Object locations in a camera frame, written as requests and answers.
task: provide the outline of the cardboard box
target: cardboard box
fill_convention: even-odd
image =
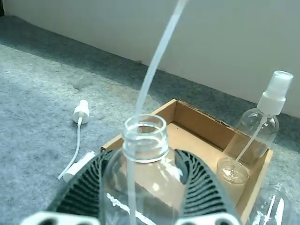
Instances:
[[[232,127],[175,99],[154,111],[153,114],[166,120],[169,144],[173,149],[192,152],[216,172],[218,160],[224,157],[223,150],[236,133]],[[107,150],[118,149],[122,143],[123,139],[119,135],[103,147]],[[244,192],[236,206],[244,224],[262,186],[272,154],[273,152],[268,150],[263,157],[255,161]]]

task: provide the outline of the plastic tube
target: plastic tube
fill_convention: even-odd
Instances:
[[[251,139],[249,140],[249,142],[246,144],[246,146],[244,147],[244,149],[242,150],[242,152],[239,154],[239,156],[236,158],[236,162],[238,162],[240,160],[240,158],[244,155],[244,153],[247,151],[247,149],[249,148],[249,146],[251,145],[251,143],[254,141],[254,139],[256,138],[256,136],[258,135],[258,132],[261,130],[263,124],[267,122],[267,117],[263,116],[261,119],[261,122],[259,123],[257,130],[254,132],[254,134],[252,135]]]
[[[153,77],[155,75],[155,72],[157,70],[157,67],[160,63],[161,58],[163,57],[163,54],[165,53],[165,50],[166,50],[166,48],[169,44],[169,41],[171,39],[171,36],[175,30],[177,22],[178,22],[181,14],[182,14],[182,11],[188,1],[189,0],[179,0],[177,2],[177,5],[173,12],[173,15],[171,16],[171,19],[164,31],[164,34],[163,34],[162,38],[160,39],[160,42],[157,46],[157,49],[154,53],[154,56],[151,60],[150,65],[148,67],[145,79],[142,83],[142,88],[140,90],[139,97],[138,97],[136,105],[135,105],[135,117],[136,118],[138,118],[138,116],[140,114],[142,114],[143,105],[145,103],[145,99],[147,97],[147,94],[148,94],[150,85],[152,83]]]
[[[79,152],[79,147],[80,147],[80,126],[81,126],[81,123],[82,123],[82,120],[83,118],[80,117],[78,119],[78,123],[77,123],[77,146],[76,146],[76,150],[75,150],[75,153],[73,155],[73,158],[71,159],[71,161],[69,162],[69,164],[67,165],[67,167],[63,170],[63,172],[61,172],[61,174],[57,177],[57,179],[61,179],[62,176],[67,172],[67,170],[70,168],[70,166],[74,163],[77,155],[78,155],[78,152]]]
[[[142,83],[142,87],[135,105],[135,117],[136,117],[136,128],[138,128],[138,116],[142,114],[143,105],[145,103],[150,85],[152,83],[153,77],[157,70],[157,67],[160,63],[161,58],[169,44],[171,36],[175,30],[177,22],[182,14],[182,11],[186,5],[188,0],[178,0],[173,15],[164,31],[162,38],[157,46],[157,49],[154,53],[154,56],[151,60],[151,63],[148,67],[145,79]],[[130,224],[136,225],[135,219],[135,210],[136,210],[136,202],[135,202],[135,178],[134,178],[134,162],[130,159],[127,159],[127,186],[128,186],[128,203],[129,203],[129,214],[130,214]]]

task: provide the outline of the bottle neck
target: bottle neck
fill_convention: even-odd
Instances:
[[[166,121],[160,116],[142,114],[129,118],[122,136],[123,154],[135,162],[156,162],[169,151]]]

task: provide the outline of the clear plastic bottle lying down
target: clear plastic bottle lying down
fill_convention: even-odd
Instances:
[[[187,168],[168,145],[166,121],[140,115],[125,122],[124,143],[109,160],[102,179],[106,225],[128,225],[127,159],[134,163],[137,224],[173,225],[179,218]]]
[[[251,168],[273,143],[278,131],[277,115],[285,104],[285,95],[293,75],[275,71],[257,107],[246,111],[236,126],[237,132],[224,153]]]
[[[262,188],[247,225],[291,225],[291,203],[280,184]]]

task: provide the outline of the white spray cap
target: white spray cap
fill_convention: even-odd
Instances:
[[[82,124],[86,123],[89,120],[90,110],[89,103],[85,99],[81,99],[79,105],[74,109],[73,120],[78,123],[79,117],[82,117]]]
[[[285,71],[275,71],[272,79],[257,104],[259,111],[266,115],[277,116],[285,104],[285,95],[294,76]]]

